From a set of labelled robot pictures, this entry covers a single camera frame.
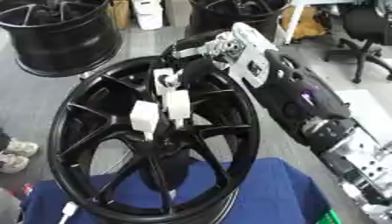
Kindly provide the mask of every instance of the desk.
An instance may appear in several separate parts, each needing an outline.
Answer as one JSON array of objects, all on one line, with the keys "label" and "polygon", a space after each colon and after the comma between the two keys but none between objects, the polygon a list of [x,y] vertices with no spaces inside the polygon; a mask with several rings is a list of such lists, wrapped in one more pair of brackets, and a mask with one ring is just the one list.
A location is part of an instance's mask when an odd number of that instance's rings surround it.
[{"label": "desk", "polygon": [[291,42],[292,36],[294,35],[294,31],[301,17],[302,11],[304,7],[308,4],[356,4],[360,0],[293,0],[291,5],[295,7],[294,12],[291,16],[291,20],[289,23],[289,28],[286,31],[286,40],[285,44],[289,44]]},{"label": "desk", "polygon": [[[188,201],[201,190],[206,190],[206,186],[214,182],[211,172],[209,165],[204,162],[191,165],[190,175],[178,189],[174,202]],[[92,183],[101,186],[110,178],[95,176],[91,179]],[[148,190],[137,174],[127,178],[117,188],[115,200],[143,207],[157,207],[161,203],[156,193]],[[67,196],[55,182],[39,182],[23,203],[24,224],[58,223],[66,203]],[[237,200],[222,224],[316,223],[330,209],[323,193],[309,177],[278,158],[261,158],[254,162],[249,175],[241,184]],[[67,222],[96,223],[95,217],[83,209]]]}]

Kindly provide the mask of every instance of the white plastic part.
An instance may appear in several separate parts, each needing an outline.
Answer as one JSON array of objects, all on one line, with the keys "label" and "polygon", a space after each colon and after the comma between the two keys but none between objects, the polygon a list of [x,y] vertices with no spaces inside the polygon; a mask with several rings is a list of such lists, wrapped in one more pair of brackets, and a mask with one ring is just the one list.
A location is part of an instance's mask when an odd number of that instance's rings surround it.
[{"label": "white plastic part", "polygon": [[134,130],[142,131],[147,141],[153,139],[159,121],[159,106],[154,102],[137,101],[129,115]]},{"label": "white plastic part", "polygon": [[155,30],[164,25],[163,9],[159,1],[133,0],[137,22],[143,30]]},{"label": "white plastic part", "polygon": [[177,90],[165,95],[169,117],[176,127],[184,126],[184,119],[191,117],[191,100],[188,90]]},{"label": "white plastic part", "polygon": [[162,83],[159,82],[158,79],[162,75],[174,76],[174,71],[170,67],[159,68],[154,70],[154,84],[155,84],[155,90],[157,92],[157,95],[165,95],[168,92],[172,92],[176,90],[174,87],[165,87],[164,85],[162,85]]},{"label": "white plastic part", "polygon": [[76,213],[78,208],[79,208],[78,205],[76,205],[72,201],[69,201],[68,203],[66,203],[66,205],[64,206],[63,211],[62,211],[63,217],[59,221],[59,224],[66,224],[67,220]]}]

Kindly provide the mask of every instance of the person's leg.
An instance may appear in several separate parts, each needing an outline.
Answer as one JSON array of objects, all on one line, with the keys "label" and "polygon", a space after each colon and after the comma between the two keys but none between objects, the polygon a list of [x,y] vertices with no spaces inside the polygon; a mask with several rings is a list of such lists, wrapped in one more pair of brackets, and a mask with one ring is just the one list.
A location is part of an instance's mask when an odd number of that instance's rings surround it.
[{"label": "person's leg", "polygon": [[11,138],[4,133],[3,129],[0,127],[0,151],[7,149]]},{"label": "person's leg", "polygon": [[20,212],[20,201],[0,188],[0,223],[17,223]]}]

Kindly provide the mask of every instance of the white box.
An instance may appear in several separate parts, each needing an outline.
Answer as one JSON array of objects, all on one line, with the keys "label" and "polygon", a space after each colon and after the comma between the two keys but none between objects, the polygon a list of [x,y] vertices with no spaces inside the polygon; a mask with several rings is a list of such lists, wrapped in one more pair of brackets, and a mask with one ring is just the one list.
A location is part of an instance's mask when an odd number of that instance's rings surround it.
[{"label": "white box", "polygon": [[134,0],[137,22],[143,30],[155,30],[164,25],[163,9],[153,0]]}]

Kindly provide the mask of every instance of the office chair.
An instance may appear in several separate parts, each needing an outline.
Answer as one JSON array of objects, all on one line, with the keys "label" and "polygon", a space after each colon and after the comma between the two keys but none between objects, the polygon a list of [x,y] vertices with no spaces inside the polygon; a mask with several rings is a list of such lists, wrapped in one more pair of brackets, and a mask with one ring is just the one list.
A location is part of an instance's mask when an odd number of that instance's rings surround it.
[{"label": "office chair", "polygon": [[392,66],[382,60],[381,49],[371,50],[372,44],[383,46],[392,45],[392,23],[388,21],[392,13],[385,12],[384,16],[379,15],[375,7],[372,6],[354,6],[343,14],[343,27],[348,36],[360,41],[366,40],[363,47],[359,47],[353,41],[341,38],[338,44],[339,48],[348,46],[349,50],[331,50],[325,55],[325,61],[329,61],[332,56],[353,55],[357,59],[357,71],[353,83],[361,82],[361,76],[365,61],[375,63],[388,70],[387,80],[392,81]]}]

